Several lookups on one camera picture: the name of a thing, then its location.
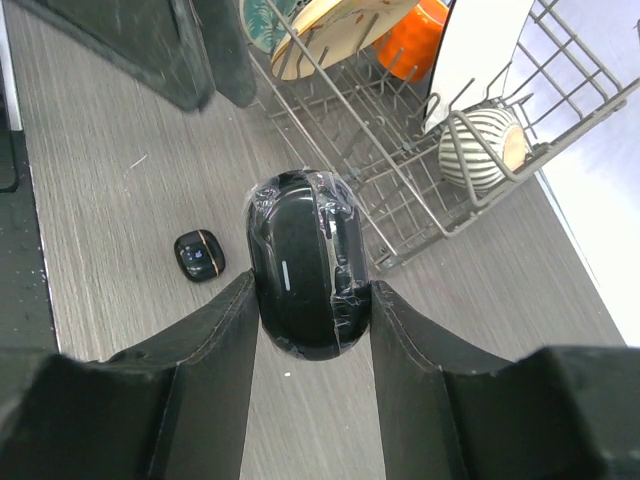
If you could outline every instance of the white cutting board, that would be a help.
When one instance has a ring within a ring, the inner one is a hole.
[[[489,84],[511,61],[534,0],[456,0],[449,18],[433,70],[431,92],[441,96],[440,104],[424,126],[425,132],[442,122],[449,105],[464,86],[473,84],[453,103],[464,110],[487,98],[504,93],[507,77]]]

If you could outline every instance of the orange cup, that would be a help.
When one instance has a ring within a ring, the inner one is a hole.
[[[419,82],[435,63],[448,15],[449,8],[440,0],[420,0],[406,17],[374,42],[378,61],[386,69],[391,67],[393,76],[405,80],[411,75],[409,82]]]

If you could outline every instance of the gray wire rack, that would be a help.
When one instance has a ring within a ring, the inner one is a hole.
[[[460,233],[536,170],[623,108],[626,98],[640,86],[640,79],[627,86],[620,84],[555,12],[560,1],[535,1],[514,58],[502,72],[518,63],[519,71],[528,72],[526,78],[508,95],[487,98],[470,109],[498,106],[511,110],[520,120],[530,153],[525,164],[512,172],[469,122],[469,109],[455,110],[455,99],[445,122],[423,133],[425,118],[440,101],[438,92],[425,91],[426,82],[410,84],[409,79],[394,78],[379,65],[371,48],[323,69],[327,50],[313,58],[306,48],[311,37],[301,39],[272,0],[266,0],[292,36],[290,46],[295,43],[302,52],[297,64],[305,56],[315,71],[304,79],[281,81],[271,74],[266,55],[252,51],[255,70],[268,86],[256,105],[273,120],[304,165],[313,163],[307,153],[311,151],[322,168],[338,173],[351,186],[362,211],[367,253],[378,270],[406,264],[434,242]],[[376,20],[374,17],[363,40]],[[541,37],[551,46],[543,61],[532,53]],[[283,67],[290,52],[284,54]],[[571,87],[554,76],[553,63],[561,58],[581,78]],[[571,117],[575,120],[557,132],[560,117],[565,122]],[[456,119],[470,129],[505,176],[482,195],[472,188],[455,133]],[[452,131],[466,189],[451,185],[439,171],[437,149],[445,123]],[[555,131],[549,125],[555,125]],[[299,138],[294,138],[295,131]]]

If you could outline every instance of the white striped cup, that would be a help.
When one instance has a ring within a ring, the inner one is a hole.
[[[507,168],[514,171],[522,166],[527,154],[527,143],[522,126],[512,113],[500,108],[483,108],[468,113],[467,118]],[[487,192],[500,183],[504,174],[459,119],[455,119],[454,125],[462,144],[471,185],[478,193]],[[461,159],[456,155],[448,126],[440,138],[438,162],[442,176],[447,181],[466,188]]]

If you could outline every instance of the beige plate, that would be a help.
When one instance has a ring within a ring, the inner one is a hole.
[[[296,17],[292,28],[319,61],[329,67],[384,35],[418,3],[417,0],[313,0]],[[286,35],[273,53],[271,71],[279,76],[283,61],[283,80],[295,80],[313,73],[313,65],[300,47]]]

